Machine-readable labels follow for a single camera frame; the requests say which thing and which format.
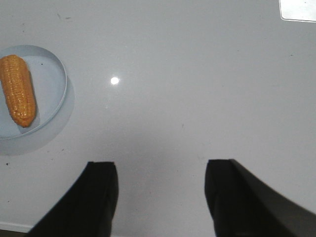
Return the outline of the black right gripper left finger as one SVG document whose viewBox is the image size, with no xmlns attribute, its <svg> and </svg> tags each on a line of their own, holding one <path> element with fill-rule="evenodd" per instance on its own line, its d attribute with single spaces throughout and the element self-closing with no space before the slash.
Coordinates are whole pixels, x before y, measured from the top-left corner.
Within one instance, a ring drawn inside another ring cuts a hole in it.
<svg viewBox="0 0 316 237">
<path fill-rule="evenodd" d="M 27 236 L 109 237 L 118 195 L 115 164 L 88 162 L 71 188 Z"/>
</svg>

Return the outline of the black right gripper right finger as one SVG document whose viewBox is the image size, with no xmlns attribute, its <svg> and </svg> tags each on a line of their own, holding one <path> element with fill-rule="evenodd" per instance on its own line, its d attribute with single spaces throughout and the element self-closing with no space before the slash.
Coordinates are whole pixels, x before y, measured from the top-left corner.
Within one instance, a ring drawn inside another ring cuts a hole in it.
<svg viewBox="0 0 316 237">
<path fill-rule="evenodd" d="M 316 215 L 234 159 L 212 159 L 204 193 L 218 237 L 314 237 Z"/>
</svg>

